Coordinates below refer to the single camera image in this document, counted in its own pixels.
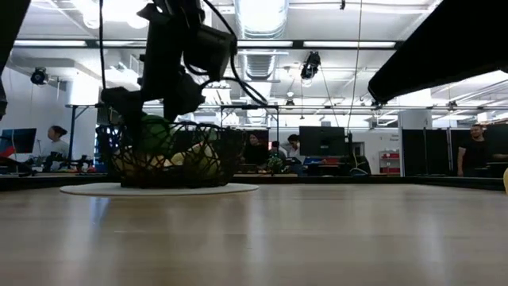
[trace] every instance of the wire basket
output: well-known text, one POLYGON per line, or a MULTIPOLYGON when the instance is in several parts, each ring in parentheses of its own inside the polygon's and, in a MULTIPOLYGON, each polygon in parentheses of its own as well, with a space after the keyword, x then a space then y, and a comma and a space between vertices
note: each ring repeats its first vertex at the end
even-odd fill
POLYGON ((233 178, 244 132, 194 122, 144 120, 137 130, 99 126, 98 150, 122 187, 218 187, 233 178))

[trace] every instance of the white round platform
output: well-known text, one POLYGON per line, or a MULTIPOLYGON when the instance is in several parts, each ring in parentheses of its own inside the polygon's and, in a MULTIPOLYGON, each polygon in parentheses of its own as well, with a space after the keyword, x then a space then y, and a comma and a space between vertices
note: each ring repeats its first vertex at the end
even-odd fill
POLYGON ((144 196, 144 195, 212 195, 225 194, 240 191, 255 191, 259 186, 251 184, 227 184, 224 187, 201 187, 180 189, 140 189, 121 187, 120 183, 96 183, 79 186, 64 186, 60 191, 72 195, 96 195, 96 196, 144 196))

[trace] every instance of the white wall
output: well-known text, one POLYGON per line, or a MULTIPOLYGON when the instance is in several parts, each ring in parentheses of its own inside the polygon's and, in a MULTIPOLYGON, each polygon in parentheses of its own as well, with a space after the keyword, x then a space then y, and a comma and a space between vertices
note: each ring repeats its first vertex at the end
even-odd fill
MULTIPOLYGON (((363 142, 365 146, 365 156, 371 165, 372 174, 379 174, 379 152, 385 150, 398 149, 398 130, 397 129, 352 129, 352 138, 354 142, 363 142)), ((281 144, 287 142, 291 134, 298 134, 298 128, 280 129, 279 141, 281 144)), ((269 140, 277 140, 277 130, 270 129, 269 140)))
MULTIPOLYGON (((33 155, 39 155, 40 148, 49 144, 48 128, 58 125, 71 131, 71 109, 65 107, 70 102, 69 93, 61 91, 57 94, 55 87, 45 85, 38 87, 30 82, 27 75, 23 75, 11 68, 6 68, 2 74, 2 81, 6 89, 6 116, 0 121, 0 129, 37 128, 36 144, 33 155)), ((94 154, 94 128, 97 121, 96 109, 88 110, 76 121, 75 147, 73 157, 82 154, 94 154)), ((69 142, 69 135, 63 140, 69 142)), ((17 156, 24 160, 29 155, 17 156)))

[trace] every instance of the wooden table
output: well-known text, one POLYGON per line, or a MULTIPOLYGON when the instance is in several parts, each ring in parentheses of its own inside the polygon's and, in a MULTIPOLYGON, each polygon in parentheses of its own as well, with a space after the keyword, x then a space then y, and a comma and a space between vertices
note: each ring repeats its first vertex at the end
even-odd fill
POLYGON ((418 185, 0 193, 0 285, 499 285, 508 196, 418 185))

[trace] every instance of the person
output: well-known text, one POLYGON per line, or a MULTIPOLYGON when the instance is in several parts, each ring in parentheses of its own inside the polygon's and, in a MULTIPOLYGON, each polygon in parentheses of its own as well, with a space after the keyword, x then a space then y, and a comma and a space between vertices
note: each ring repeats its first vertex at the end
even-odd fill
POLYGON ((280 143, 278 141, 273 141, 271 143, 270 155, 277 154, 281 160, 286 160, 287 151, 284 148, 280 147, 280 143))
POLYGON ((296 158, 300 162, 303 163, 303 161, 305 160, 305 157, 300 155, 300 139, 299 139, 299 136, 297 134, 291 134, 287 138, 287 141, 289 142, 289 144, 291 146, 290 150, 289 150, 289 153, 287 154, 288 158, 296 158))
POLYGON ((65 136, 67 131, 61 126, 51 126, 48 129, 48 138, 51 140, 50 145, 44 149, 41 154, 43 157, 49 157, 52 153, 58 153, 63 158, 69 156, 69 144, 61 140, 62 136, 65 136))
POLYGON ((505 160, 508 155, 493 154, 488 152, 488 142, 483 137, 483 127, 474 124, 470 130, 471 138, 462 142, 457 156, 457 175, 466 177, 482 176, 480 169, 487 166, 490 157, 505 160))
POLYGON ((246 164, 263 165, 268 160, 268 148, 260 144, 260 140, 255 134, 250 134, 248 144, 245 146, 243 161, 246 164))

